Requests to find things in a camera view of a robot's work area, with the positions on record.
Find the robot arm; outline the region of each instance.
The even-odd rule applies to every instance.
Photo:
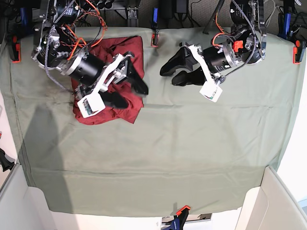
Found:
[[[78,107],[84,118],[96,115],[106,106],[128,107],[118,92],[108,92],[112,82],[119,84],[128,81],[134,93],[148,95],[147,85],[131,62],[134,57],[131,52],[118,54],[112,63],[107,64],[89,52],[102,37],[98,42],[95,38],[87,43],[75,35],[75,22],[89,13],[97,16],[101,22],[99,33],[105,29],[96,4],[96,0],[42,0],[41,22],[35,26],[32,52],[32,59],[61,88],[67,90],[51,76],[50,70],[56,69],[79,82],[74,94],[79,99]]]
[[[202,85],[200,93],[216,102],[222,93],[220,84],[225,78],[245,64],[256,64],[265,59],[266,28],[264,25],[263,0],[232,0],[230,14],[234,22],[231,33],[221,30],[212,40],[212,46],[202,49],[200,46],[180,44],[180,50],[161,68],[160,75],[169,77],[177,69],[185,68],[172,79],[176,86],[190,84]],[[221,44],[215,44],[218,37],[226,38]],[[193,66],[200,67],[193,71]],[[222,71],[235,68],[225,76]]]

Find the white bracket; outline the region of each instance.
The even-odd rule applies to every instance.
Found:
[[[113,73],[123,59],[124,57],[121,54],[118,54],[116,59],[105,68],[93,91],[77,102],[77,105],[84,118],[94,116],[106,108],[99,91],[106,92],[108,90],[109,84],[115,77],[112,76],[106,84],[105,81],[109,74]]]
[[[203,95],[205,98],[212,102],[217,102],[223,90],[221,89],[219,84],[215,84],[215,81],[211,76],[207,63],[205,62],[203,56],[198,53],[198,48],[195,45],[191,45],[189,46],[189,49],[194,59],[197,60],[198,63],[200,63],[202,71],[207,79],[207,81],[204,83],[200,90],[201,95]]]

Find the green cloth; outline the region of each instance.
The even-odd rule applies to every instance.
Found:
[[[78,28],[93,39],[97,28]],[[210,45],[202,29],[152,31],[109,28],[105,38],[141,35],[149,95],[135,122],[85,126],[72,113],[73,96],[55,85],[21,41],[22,61],[0,62],[0,87],[28,184],[40,188],[51,211],[77,214],[169,216],[242,206],[264,169],[277,169],[298,111],[305,59],[292,63],[294,44],[268,35],[267,56],[227,77],[217,103],[200,86],[175,87],[160,68],[182,41]],[[70,86],[70,78],[51,72]]]

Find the black cylindrical motor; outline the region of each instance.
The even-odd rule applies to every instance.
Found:
[[[203,50],[202,55],[211,73],[217,73],[237,66],[236,57],[231,45],[223,43],[223,50],[210,47]]]
[[[236,0],[239,7],[243,10],[244,14],[251,19],[252,9],[248,4],[249,0]],[[230,17],[236,25],[247,24],[246,19],[243,17],[241,12],[236,8],[233,2],[230,4]]]
[[[57,1],[57,15],[61,15],[65,10],[65,7],[69,4],[69,0],[58,0]],[[80,13],[80,1],[76,0],[76,2],[66,11],[63,17],[60,19],[59,23],[72,24]]]
[[[69,76],[86,86],[90,86],[100,76],[104,66],[105,64],[102,60],[93,54],[87,54],[74,70],[71,69],[73,72]]]

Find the red cloth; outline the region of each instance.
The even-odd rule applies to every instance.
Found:
[[[112,58],[116,54],[125,54],[131,51],[135,58],[132,58],[133,66],[138,72],[141,78],[144,77],[143,70],[143,42],[141,37],[133,37],[127,41],[127,38],[110,38],[103,39],[96,47],[91,51],[96,57],[100,58],[104,62],[112,62]],[[78,82],[75,80],[71,81],[72,88],[75,89],[78,86]],[[111,84],[109,86],[109,92],[117,91],[122,97],[128,102],[127,109],[114,109],[106,107],[103,111],[95,116],[89,118],[83,118],[77,100],[74,101],[73,113],[76,115],[76,119],[85,125],[98,125],[107,121],[111,121],[117,118],[122,118],[130,123],[134,123],[136,117],[139,114],[140,109],[143,107],[142,98],[136,96],[131,92],[131,84],[127,81],[119,85]]]

